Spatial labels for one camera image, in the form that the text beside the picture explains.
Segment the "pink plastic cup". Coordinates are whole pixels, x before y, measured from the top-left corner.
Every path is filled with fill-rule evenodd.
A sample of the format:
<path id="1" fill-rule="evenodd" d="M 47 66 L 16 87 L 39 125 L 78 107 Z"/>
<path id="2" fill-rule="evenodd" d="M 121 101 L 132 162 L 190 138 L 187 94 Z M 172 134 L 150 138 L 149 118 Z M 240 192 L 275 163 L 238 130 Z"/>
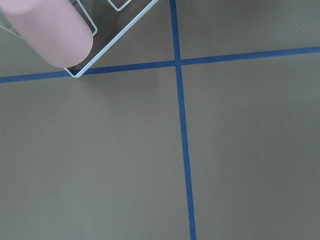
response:
<path id="1" fill-rule="evenodd" d="M 23 40 L 54 67 L 76 66 L 92 50 L 92 31 L 68 0 L 2 0 L 0 8 Z"/>

